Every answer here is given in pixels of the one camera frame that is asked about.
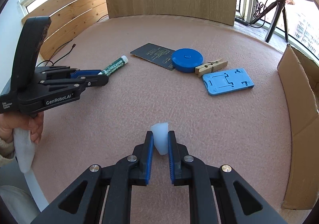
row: white silicone piece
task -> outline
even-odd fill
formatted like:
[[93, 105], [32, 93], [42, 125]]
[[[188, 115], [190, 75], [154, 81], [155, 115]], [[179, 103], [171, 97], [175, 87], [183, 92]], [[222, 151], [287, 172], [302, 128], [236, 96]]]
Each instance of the white silicone piece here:
[[13, 144], [19, 168], [22, 173], [27, 173], [32, 165], [36, 144], [31, 141], [30, 131], [21, 128], [13, 129]]
[[121, 56], [121, 58], [124, 60], [124, 64], [127, 64], [129, 62], [127, 56]]
[[157, 123], [151, 127], [153, 132], [154, 146], [160, 155], [166, 155], [168, 153], [168, 123]]

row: cardboard sheet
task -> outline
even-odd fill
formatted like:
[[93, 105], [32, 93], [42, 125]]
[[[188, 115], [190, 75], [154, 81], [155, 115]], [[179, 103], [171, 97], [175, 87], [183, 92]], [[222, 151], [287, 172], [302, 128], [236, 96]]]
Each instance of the cardboard sheet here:
[[291, 170], [282, 208], [312, 209], [319, 192], [319, 67], [287, 45], [277, 70], [288, 103], [292, 134]]

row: black wire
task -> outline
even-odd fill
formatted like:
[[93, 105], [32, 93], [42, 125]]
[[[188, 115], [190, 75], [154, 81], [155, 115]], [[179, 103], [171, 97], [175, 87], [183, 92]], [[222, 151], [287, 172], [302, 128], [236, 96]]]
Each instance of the black wire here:
[[106, 15], [103, 15], [100, 19], [98, 19], [98, 21], [97, 22], [99, 22], [103, 17], [105, 17], [105, 16], [107, 16], [108, 14], [106, 14]]
[[[253, 17], [255, 17], [256, 19], [260, 19], [260, 14], [265, 11], [267, 9], [267, 4], [268, 0], [266, 0], [265, 4], [263, 4], [263, 2], [258, 2], [258, 0], [256, 0], [256, 7], [255, 7], [255, 12], [253, 14]], [[265, 19], [264, 19], [264, 23], [259, 26], [259, 27], [255, 27], [249, 24], [250, 27], [253, 27], [255, 29], [259, 29], [262, 28], [265, 25], [266, 22], [266, 14], [265, 14]]]
[[74, 43], [74, 44], [72, 45], [71, 50], [70, 50], [67, 54], [65, 54], [64, 56], [60, 57], [57, 61], [55, 61], [55, 62], [53, 63], [53, 65], [55, 65], [58, 61], [60, 61], [60, 60], [63, 59], [64, 57], [68, 56], [68, 54], [70, 54], [71, 51], [74, 49], [75, 45], [76, 45], [76, 44]]
[[66, 42], [66, 43], [64, 43], [64, 44], [62, 44], [60, 47], [58, 47], [56, 50], [55, 50], [55, 52], [52, 54], [52, 56], [49, 58], [49, 60], [51, 60], [52, 58], [53, 58], [53, 56], [57, 53], [57, 50], [59, 49], [59, 48], [61, 48], [62, 46], [64, 47], [66, 44], [68, 44], [69, 42], [71, 42], [72, 40], [70, 40], [70, 41], [68, 41], [68, 42]]
[[53, 63], [51, 60], [44, 60], [44, 61], [42, 61], [41, 63], [39, 63], [39, 64], [37, 65], [37, 67], [40, 66], [40, 65], [41, 65], [42, 63], [44, 63], [44, 62], [47, 62], [45, 65], [47, 65], [49, 62], [52, 63], [52, 66], [54, 65], [54, 63]]

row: human hand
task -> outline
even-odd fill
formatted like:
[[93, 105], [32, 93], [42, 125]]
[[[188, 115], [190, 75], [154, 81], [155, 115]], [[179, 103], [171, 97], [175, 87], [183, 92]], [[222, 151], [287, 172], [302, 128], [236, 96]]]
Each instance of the human hand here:
[[6, 143], [13, 141], [13, 129], [22, 128], [31, 131], [31, 140], [39, 144], [43, 131], [44, 112], [39, 112], [33, 119], [20, 112], [0, 114], [0, 138]]

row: green glue stick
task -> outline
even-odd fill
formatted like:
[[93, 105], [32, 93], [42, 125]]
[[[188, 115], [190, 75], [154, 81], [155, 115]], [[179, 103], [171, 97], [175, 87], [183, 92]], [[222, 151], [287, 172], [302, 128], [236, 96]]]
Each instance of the green glue stick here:
[[120, 67], [124, 66], [129, 60], [126, 56], [121, 56], [119, 59], [114, 61], [111, 65], [103, 69], [99, 75], [107, 75], [110, 76], [113, 72], [118, 70]]

